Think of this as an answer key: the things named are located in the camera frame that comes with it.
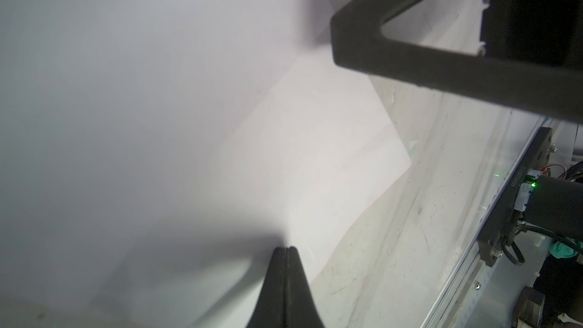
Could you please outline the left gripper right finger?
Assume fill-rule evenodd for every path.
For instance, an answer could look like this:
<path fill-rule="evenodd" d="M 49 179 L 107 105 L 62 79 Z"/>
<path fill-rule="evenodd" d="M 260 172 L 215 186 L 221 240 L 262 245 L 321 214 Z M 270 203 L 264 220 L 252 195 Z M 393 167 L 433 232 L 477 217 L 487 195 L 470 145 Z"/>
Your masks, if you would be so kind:
<path fill-rule="evenodd" d="M 422 0 L 352 0 L 330 22 L 334 62 L 347 69 L 549 115 L 582 120 L 582 0 L 481 0 L 483 55 L 386 38 Z"/>

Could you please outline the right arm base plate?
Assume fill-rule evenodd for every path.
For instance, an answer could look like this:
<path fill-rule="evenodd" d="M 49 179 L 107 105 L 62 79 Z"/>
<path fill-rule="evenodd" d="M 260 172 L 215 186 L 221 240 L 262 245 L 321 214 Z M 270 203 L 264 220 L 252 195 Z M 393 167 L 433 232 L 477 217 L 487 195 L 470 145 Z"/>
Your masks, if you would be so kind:
<path fill-rule="evenodd" d="M 480 259 L 488 267 L 493 267 L 501 257 L 502 246 L 516 224 L 513 212 L 521 184 L 530 170 L 539 170 L 548 164 L 552 137 L 552 128 L 539 128 L 490 208 L 477 237 Z"/>

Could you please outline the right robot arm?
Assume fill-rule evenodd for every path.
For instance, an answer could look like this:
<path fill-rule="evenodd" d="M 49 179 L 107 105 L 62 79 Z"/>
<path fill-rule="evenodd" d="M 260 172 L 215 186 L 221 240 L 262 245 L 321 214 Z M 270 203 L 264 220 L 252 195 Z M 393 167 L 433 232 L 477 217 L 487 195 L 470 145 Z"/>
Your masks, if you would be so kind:
<path fill-rule="evenodd" d="M 547 165 L 527 172 L 516 198 L 516 235 L 532 232 L 552 240 L 533 289 L 544 295 L 541 327 L 565 314 L 582 326 L 582 163 L 549 176 Z"/>

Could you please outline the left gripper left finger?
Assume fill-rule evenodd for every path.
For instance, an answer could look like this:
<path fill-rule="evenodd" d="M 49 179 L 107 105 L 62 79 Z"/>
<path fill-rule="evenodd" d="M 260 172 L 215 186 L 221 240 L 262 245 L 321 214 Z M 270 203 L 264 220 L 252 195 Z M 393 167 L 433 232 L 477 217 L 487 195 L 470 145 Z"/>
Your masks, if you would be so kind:
<path fill-rule="evenodd" d="M 249 327 L 322 327 L 314 299 L 295 247 L 276 248 Z"/>

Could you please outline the red bordered letter paper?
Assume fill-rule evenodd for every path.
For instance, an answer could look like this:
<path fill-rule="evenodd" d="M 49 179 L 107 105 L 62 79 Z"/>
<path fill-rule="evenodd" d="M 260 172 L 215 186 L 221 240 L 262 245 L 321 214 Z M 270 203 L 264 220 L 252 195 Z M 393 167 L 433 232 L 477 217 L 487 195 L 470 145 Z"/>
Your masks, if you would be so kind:
<path fill-rule="evenodd" d="M 243 327 L 274 248 L 309 279 L 411 160 L 328 0 L 1 0 L 1 292 Z"/>

